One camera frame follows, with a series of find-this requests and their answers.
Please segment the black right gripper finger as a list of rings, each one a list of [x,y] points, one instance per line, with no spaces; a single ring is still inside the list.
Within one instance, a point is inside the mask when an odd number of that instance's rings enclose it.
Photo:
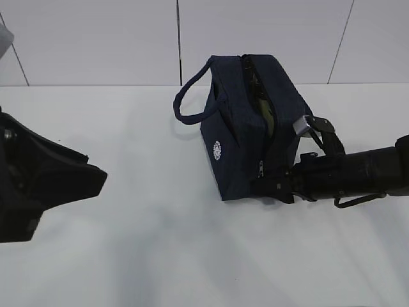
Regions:
[[[259,177],[251,182],[253,196],[268,197],[283,203],[294,203],[291,180],[284,177]]]

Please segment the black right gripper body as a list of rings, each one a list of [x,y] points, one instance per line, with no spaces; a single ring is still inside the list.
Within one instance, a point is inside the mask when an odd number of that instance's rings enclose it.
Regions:
[[[301,154],[290,171],[292,192],[307,201],[341,199],[341,158],[341,154]]]

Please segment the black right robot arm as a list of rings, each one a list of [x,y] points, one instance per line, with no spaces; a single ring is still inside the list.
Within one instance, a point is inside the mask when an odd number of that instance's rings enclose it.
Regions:
[[[294,203],[332,199],[339,209],[386,196],[408,195],[408,136],[394,146],[334,156],[303,153],[290,169],[253,181],[253,196]]]

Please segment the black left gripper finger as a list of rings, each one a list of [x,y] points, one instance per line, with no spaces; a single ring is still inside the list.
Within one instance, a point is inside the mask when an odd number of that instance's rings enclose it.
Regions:
[[[88,173],[88,157],[44,138],[28,137],[30,175]]]
[[[98,196],[107,173],[89,164],[43,162],[35,168],[35,223],[49,209]]]

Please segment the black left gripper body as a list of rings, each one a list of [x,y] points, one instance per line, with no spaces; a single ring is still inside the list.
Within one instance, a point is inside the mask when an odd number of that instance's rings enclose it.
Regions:
[[[1,113],[1,242],[27,242],[40,222],[42,206],[23,193],[24,177],[12,164],[17,133],[5,119]]]

